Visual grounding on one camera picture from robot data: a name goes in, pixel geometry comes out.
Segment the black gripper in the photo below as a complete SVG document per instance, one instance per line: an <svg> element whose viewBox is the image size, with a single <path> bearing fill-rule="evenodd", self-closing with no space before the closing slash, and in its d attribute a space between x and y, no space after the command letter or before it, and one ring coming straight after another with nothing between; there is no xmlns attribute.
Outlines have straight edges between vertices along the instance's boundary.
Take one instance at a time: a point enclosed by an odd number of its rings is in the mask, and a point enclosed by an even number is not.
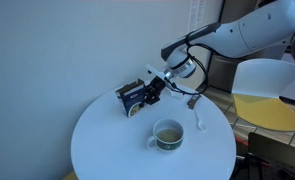
<svg viewBox="0 0 295 180"><path fill-rule="evenodd" d="M165 82L159 77L155 77L150 84L146 86L145 102L149 105L158 102L160 100L160 94L165 87ZM139 108L143 108L146 105L145 102L141 102Z"/></svg>

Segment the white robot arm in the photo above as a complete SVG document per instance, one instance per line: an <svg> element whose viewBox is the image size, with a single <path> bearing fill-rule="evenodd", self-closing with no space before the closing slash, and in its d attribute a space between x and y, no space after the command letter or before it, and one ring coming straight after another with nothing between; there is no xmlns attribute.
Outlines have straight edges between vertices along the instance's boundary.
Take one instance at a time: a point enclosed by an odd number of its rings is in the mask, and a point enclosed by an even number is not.
<svg viewBox="0 0 295 180"><path fill-rule="evenodd" d="M289 46L295 60L295 0L274 0L233 22L206 25L165 45L161 49L165 70L148 68L155 78L145 89L144 102L158 102L167 86L181 91L173 79L188 78L196 71L196 58L189 53L193 46L239 58L278 45Z"/></svg>

